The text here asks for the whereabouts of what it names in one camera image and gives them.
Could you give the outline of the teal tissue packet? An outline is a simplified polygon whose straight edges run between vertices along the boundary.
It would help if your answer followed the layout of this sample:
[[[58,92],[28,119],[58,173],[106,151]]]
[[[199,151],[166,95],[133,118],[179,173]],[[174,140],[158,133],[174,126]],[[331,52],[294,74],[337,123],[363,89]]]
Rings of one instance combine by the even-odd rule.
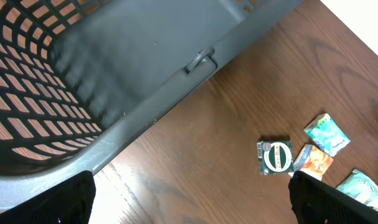
[[[351,142],[328,113],[318,115],[305,127],[304,132],[331,157]]]

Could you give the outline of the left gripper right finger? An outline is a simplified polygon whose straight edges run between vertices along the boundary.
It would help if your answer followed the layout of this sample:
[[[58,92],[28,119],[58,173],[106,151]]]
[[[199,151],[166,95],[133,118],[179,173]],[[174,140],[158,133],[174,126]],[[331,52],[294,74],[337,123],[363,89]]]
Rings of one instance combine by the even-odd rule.
[[[378,224],[378,211],[302,171],[293,174],[288,189],[301,224]]]

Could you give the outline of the dark green balm box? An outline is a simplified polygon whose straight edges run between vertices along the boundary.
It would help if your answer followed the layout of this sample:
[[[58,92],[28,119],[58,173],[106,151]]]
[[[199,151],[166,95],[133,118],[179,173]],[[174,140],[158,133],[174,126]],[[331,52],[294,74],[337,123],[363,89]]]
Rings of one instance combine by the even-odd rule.
[[[258,141],[257,156],[262,175],[294,171],[292,141]]]

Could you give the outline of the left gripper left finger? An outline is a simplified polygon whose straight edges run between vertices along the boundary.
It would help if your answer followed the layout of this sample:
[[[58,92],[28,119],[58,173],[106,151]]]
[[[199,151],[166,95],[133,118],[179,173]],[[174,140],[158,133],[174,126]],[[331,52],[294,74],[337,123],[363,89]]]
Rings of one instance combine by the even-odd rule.
[[[96,187],[90,171],[83,171],[0,214],[0,224],[87,224]]]

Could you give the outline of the light green pouch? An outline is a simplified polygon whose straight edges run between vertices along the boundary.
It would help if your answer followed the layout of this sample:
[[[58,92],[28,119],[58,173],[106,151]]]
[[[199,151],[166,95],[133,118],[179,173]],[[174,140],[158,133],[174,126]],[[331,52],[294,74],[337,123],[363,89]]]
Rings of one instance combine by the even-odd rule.
[[[354,169],[336,190],[378,211],[378,186],[363,172]]]

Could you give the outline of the orange tissue packet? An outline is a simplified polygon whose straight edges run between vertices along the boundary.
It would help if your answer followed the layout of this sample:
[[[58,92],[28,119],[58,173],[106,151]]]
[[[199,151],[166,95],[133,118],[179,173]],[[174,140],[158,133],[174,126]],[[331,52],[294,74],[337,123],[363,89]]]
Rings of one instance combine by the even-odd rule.
[[[299,170],[321,181],[332,163],[333,158],[327,153],[314,145],[305,144],[293,164],[294,171],[288,174],[293,177],[294,172]]]

